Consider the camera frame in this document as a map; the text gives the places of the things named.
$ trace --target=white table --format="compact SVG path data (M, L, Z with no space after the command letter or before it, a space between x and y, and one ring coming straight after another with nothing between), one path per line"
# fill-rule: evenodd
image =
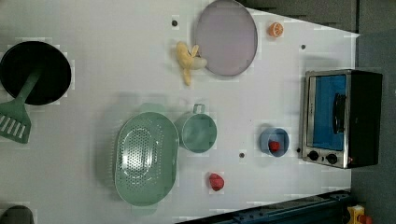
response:
M191 44L193 22L210 2L0 1L0 51L24 40L18 37L46 37L75 71L67 97L28 107L28 145L0 139L0 208L28 205L38 224L172 223L350 188L349 170L302 161L295 149L304 72L353 68L356 36L250 10L259 33L253 65L233 79L194 71L188 88L172 48ZM285 27L277 40L265 31L274 21ZM0 102L11 99L0 92ZM219 135L205 154L180 148L171 193L137 208L115 191L111 160L121 125L145 102L164 104L171 120L204 103ZM290 134L283 158L257 146L269 126ZM223 190L209 189L209 172L223 175Z

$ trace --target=green colander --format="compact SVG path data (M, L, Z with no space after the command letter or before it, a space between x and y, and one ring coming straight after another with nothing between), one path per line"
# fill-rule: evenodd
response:
M171 190L177 173L178 134L160 105L128 120L117 143L116 189L135 206L159 202Z

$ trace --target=oven window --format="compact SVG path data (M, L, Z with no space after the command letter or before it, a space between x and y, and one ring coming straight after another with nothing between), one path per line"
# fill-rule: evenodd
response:
M312 146L341 151L344 148L344 117L347 77L315 77Z

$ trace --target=purple plate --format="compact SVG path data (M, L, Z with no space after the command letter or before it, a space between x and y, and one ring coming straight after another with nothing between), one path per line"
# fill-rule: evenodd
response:
M213 2L201 14L195 42L207 59L206 68L217 75L236 76L253 62L257 29L250 13L234 0Z

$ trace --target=black frying pan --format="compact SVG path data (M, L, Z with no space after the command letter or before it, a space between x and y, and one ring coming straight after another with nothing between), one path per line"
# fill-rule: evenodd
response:
M61 98L70 86L70 64L58 49L38 41L20 43L5 53L0 62L0 80L6 91L15 98L40 65L42 74L26 104L46 105Z

